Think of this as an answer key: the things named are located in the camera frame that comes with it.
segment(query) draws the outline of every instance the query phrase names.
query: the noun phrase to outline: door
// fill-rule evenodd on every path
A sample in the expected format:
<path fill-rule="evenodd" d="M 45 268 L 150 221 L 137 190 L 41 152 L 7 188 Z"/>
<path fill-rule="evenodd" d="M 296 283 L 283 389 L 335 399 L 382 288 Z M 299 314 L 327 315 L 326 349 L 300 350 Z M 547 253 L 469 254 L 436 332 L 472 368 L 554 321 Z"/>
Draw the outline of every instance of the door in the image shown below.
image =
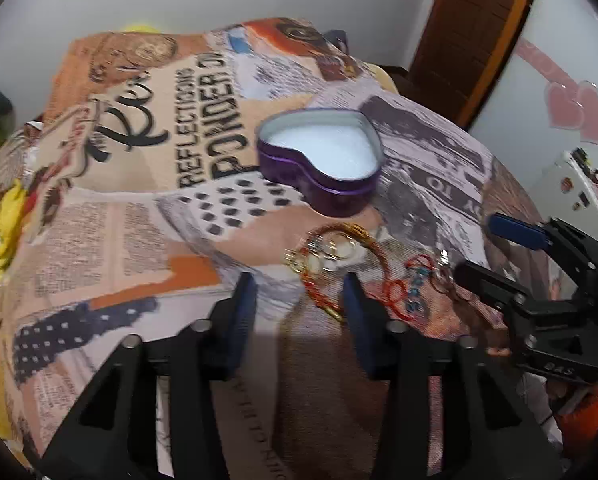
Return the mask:
<path fill-rule="evenodd" d="M 408 76 L 412 98 L 466 127 L 505 63 L 529 2 L 435 0 Z"/>

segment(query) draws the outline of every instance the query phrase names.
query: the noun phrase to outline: purple heart-shaped box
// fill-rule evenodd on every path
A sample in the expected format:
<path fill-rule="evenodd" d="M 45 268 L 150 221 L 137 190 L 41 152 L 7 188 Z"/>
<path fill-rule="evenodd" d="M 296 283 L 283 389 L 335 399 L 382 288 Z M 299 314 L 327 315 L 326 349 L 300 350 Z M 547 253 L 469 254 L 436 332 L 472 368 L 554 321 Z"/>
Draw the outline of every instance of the purple heart-shaped box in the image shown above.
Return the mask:
<path fill-rule="evenodd" d="M 300 191 L 326 216 L 348 217 L 372 198 L 383 146 L 356 110 L 308 108 L 277 114 L 256 130 L 263 176 Z"/>

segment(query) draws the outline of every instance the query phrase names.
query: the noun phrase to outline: pink heart decoration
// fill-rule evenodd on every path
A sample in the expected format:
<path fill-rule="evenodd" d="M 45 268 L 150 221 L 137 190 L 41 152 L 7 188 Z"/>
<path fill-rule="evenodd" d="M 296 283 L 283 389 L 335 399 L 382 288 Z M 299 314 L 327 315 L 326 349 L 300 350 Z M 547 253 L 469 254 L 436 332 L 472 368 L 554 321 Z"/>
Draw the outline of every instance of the pink heart decoration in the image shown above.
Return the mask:
<path fill-rule="evenodd" d="M 584 109 L 581 104 L 568 97 L 568 90 L 562 84 L 549 83 L 545 91 L 545 101 L 551 127 L 578 130 L 583 126 Z"/>
<path fill-rule="evenodd" d="M 578 85 L 576 100 L 584 110 L 581 140 L 598 144 L 598 88 L 589 81 Z"/>

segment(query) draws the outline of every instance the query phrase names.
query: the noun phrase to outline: metal bolt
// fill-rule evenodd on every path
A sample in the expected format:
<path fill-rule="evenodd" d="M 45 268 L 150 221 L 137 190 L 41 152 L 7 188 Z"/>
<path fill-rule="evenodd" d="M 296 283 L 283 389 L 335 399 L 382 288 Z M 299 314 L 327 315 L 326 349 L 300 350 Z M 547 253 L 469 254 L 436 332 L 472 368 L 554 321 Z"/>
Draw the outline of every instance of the metal bolt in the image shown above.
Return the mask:
<path fill-rule="evenodd" d="M 522 304 L 525 303 L 525 296 L 523 294 L 521 294 L 520 292 L 516 293 L 513 297 L 512 300 L 518 305 L 518 306 L 522 306 Z"/>
<path fill-rule="evenodd" d="M 121 341 L 124 348 L 137 348 L 141 344 L 141 337 L 136 334 L 130 334 Z"/>
<path fill-rule="evenodd" d="M 403 334 L 408 330 L 408 325 L 400 319 L 393 319 L 386 324 L 388 332 L 393 334 Z"/>
<path fill-rule="evenodd" d="M 471 335 L 462 335 L 459 338 L 459 345 L 465 349 L 476 348 L 479 345 L 479 341 L 477 341 L 476 337 Z"/>
<path fill-rule="evenodd" d="M 209 319 L 197 319 L 190 327 L 195 332 L 208 332 L 212 328 L 212 322 Z"/>
<path fill-rule="evenodd" d="M 533 335 L 529 335 L 528 337 L 526 337 L 524 342 L 528 348 L 534 348 L 535 346 L 537 346 L 537 338 L 535 338 L 535 336 Z"/>

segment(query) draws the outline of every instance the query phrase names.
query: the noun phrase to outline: wall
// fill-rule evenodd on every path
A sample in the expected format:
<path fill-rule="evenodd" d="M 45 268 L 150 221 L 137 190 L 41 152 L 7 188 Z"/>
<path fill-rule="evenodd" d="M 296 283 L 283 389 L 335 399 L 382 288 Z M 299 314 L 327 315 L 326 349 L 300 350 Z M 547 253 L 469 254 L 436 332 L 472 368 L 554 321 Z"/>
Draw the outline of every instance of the wall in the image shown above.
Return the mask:
<path fill-rule="evenodd" d="M 584 127 L 553 126 L 546 102 L 547 77 L 562 81 L 556 66 L 576 84 L 589 81 L 598 89 L 598 15 L 588 0 L 534 0 L 522 38 L 549 56 L 542 62 L 548 74 L 513 55 L 470 133 L 530 189 L 561 152 L 577 146 L 598 168 L 598 145 L 585 142 Z"/>
<path fill-rule="evenodd" d="M 420 8 L 421 0 L 5 0 L 0 90 L 15 105 L 16 122 L 29 120 L 42 112 L 73 38 L 136 22 L 185 33 L 266 16 L 302 17 L 319 30 L 346 30 L 361 59 L 400 64 Z"/>
<path fill-rule="evenodd" d="M 409 38 L 406 40 L 406 46 L 403 50 L 403 56 L 400 62 L 400 66 L 402 66 L 406 70 L 410 69 L 410 66 L 412 66 L 412 62 L 415 59 L 416 50 L 418 49 L 418 44 L 421 41 L 421 36 L 423 35 L 423 32 L 426 29 L 426 25 L 428 24 L 428 18 L 430 17 L 430 12 L 432 11 L 433 4 L 434 0 L 419 1 L 419 8 L 416 12 L 416 17 L 412 25 L 412 28 L 410 29 L 411 33 L 409 35 Z"/>

